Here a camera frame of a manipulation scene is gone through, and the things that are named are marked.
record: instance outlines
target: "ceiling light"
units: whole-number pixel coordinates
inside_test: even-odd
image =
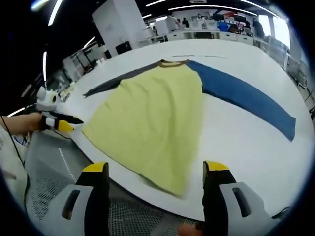
[[[44,6],[45,3],[49,2],[50,0],[37,0],[33,2],[31,5],[31,10],[32,11],[38,11],[40,8]]]
[[[155,20],[156,20],[156,22],[157,22],[157,21],[165,20],[166,18],[167,18],[167,16],[162,16],[162,17],[156,18]]]
[[[148,18],[148,17],[150,17],[150,16],[152,16],[152,14],[149,14],[149,15],[143,16],[143,17],[142,17],[142,19]]]
[[[234,7],[229,7],[229,6],[217,6],[217,5],[191,5],[191,6],[179,6],[179,7],[174,7],[174,8],[170,8],[168,9],[169,11],[172,10],[177,10],[177,9],[183,9],[183,8],[191,8],[191,7],[217,7],[217,8],[226,8],[226,9],[231,9],[231,10],[236,10],[236,11],[241,11],[241,12],[245,12],[254,16],[257,16],[257,14],[252,13],[250,11],[245,11],[242,9],[238,9],[238,8],[234,8]]]
[[[263,9],[264,11],[267,11],[267,12],[269,12],[270,14],[274,15],[275,17],[278,17],[278,18],[279,18],[279,16],[277,16],[277,15],[276,15],[275,13],[273,13],[272,11],[269,11],[268,9],[266,9],[266,8],[264,8],[264,7],[262,7],[262,6],[259,6],[259,5],[255,4],[255,3],[252,3],[252,2],[246,1],[246,0],[238,0],[238,1],[246,2],[246,3],[250,4],[250,5],[259,7],[260,9]]]
[[[14,116],[15,114],[17,114],[17,113],[19,113],[19,112],[21,112],[21,111],[23,111],[23,110],[25,110],[25,107],[23,107],[23,108],[21,108],[21,109],[18,109],[17,111],[15,111],[15,112],[9,114],[8,117]]]
[[[87,43],[84,45],[83,49],[85,49],[94,39],[95,39],[95,37],[91,38],[91,39],[89,40],[89,42],[87,42]]]
[[[47,78],[46,78],[46,58],[47,58],[47,52],[44,52],[43,55],[43,76],[44,76],[44,82],[45,82],[45,87],[47,88]]]
[[[159,1],[155,1],[155,2],[153,2],[153,3],[147,4],[147,5],[146,5],[146,7],[148,7],[148,6],[152,6],[152,5],[154,5],[154,4],[158,4],[158,3],[163,2],[163,1],[167,1],[167,0],[159,0]]]
[[[51,13],[48,26],[51,26],[53,24],[55,17],[57,15],[57,12],[59,10],[59,7],[60,7],[62,2],[63,2],[63,0],[57,0],[56,5],[54,6],[53,12]]]

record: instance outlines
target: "human hand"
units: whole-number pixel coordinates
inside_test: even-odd
[[[202,236],[202,232],[192,225],[182,224],[178,229],[179,236]]]

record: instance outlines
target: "dark gray sleeve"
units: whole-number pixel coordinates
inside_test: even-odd
[[[114,89],[114,88],[118,87],[121,80],[131,79],[137,75],[140,75],[141,73],[143,73],[145,71],[148,71],[148,70],[151,70],[151,69],[157,67],[159,65],[159,63],[160,63],[160,61],[155,62],[155,63],[150,64],[150,65],[147,65],[145,67],[133,70],[131,72],[128,72],[124,75],[118,76],[118,77],[111,79],[109,81],[106,81],[105,83],[100,84],[100,85],[96,86],[95,88],[90,89],[83,96],[89,97],[89,96],[94,95],[94,94],[99,93],[99,92],[104,92],[104,91]]]

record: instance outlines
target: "blue sleeve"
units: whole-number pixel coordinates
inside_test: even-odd
[[[199,74],[203,93],[243,108],[277,128],[290,141],[294,139],[295,118],[262,91],[195,61],[189,61],[187,66]]]

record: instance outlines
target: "white table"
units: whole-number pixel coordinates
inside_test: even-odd
[[[149,186],[142,177],[95,148],[77,128],[71,136],[85,155],[93,162],[107,161],[112,180],[132,194],[164,210],[196,220],[204,219],[201,203],[204,160],[227,165],[238,182],[246,183],[264,200],[270,215],[293,204],[312,165],[314,129],[298,89],[280,66],[257,47],[224,40],[192,39],[132,50],[107,60],[80,79],[65,108],[88,121],[114,90],[86,99],[82,94],[160,59],[195,60],[258,88],[296,118],[293,142],[251,113],[204,94],[199,155],[190,173],[187,192],[181,199]]]

